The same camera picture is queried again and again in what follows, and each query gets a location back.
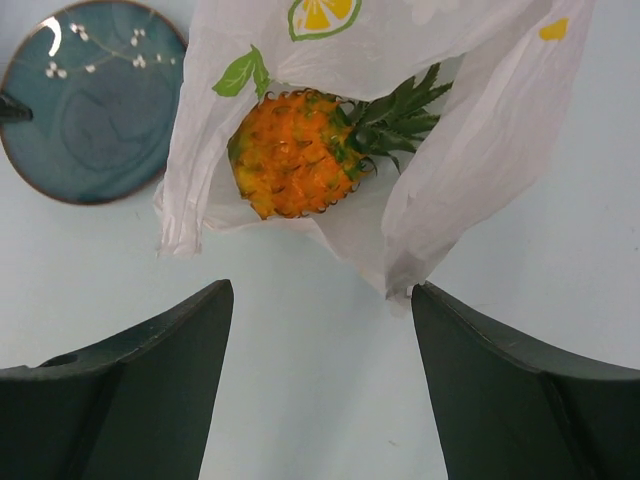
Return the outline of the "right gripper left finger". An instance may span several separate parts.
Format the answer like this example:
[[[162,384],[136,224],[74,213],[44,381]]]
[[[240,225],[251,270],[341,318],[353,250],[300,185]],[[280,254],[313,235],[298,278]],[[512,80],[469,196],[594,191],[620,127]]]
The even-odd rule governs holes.
[[[233,305],[219,280],[93,345],[3,369],[2,477],[198,478]]]

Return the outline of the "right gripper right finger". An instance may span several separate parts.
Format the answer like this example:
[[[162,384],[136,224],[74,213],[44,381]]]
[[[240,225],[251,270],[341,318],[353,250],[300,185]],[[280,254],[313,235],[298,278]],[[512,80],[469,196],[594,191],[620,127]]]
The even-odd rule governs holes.
[[[639,373],[542,342],[433,284],[412,314],[452,479],[635,479]]]

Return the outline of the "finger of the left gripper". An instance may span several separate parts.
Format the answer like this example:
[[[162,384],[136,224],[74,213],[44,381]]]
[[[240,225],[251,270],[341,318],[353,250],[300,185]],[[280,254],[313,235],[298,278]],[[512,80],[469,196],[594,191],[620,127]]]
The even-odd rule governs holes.
[[[26,122],[33,118],[32,110],[7,94],[0,95],[0,121]]]

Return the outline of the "dark blue ceramic plate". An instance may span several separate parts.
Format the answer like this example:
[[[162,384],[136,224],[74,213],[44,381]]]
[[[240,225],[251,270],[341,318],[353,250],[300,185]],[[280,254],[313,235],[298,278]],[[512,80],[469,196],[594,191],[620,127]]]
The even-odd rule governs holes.
[[[18,175],[75,205],[126,198],[165,171],[187,41],[135,1],[81,1],[41,21],[1,92],[27,109],[1,128]]]

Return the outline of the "fake orange pineapple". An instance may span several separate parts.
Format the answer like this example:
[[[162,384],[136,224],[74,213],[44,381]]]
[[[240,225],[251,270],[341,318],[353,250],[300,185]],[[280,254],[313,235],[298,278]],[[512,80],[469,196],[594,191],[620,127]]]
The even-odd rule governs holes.
[[[427,107],[449,92],[440,66],[374,101],[305,88],[266,96],[227,144],[241,198],[263,220],[321,214],[355,192],[381,159],[401,166],[440,117]]]

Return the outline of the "white printed plastic bag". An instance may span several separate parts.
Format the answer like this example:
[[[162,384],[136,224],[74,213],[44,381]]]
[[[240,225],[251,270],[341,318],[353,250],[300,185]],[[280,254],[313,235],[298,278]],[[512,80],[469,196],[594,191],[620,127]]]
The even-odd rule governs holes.
[[[405,306],[544,170],[591,1],[200,1],[158,250],[301,231]]]

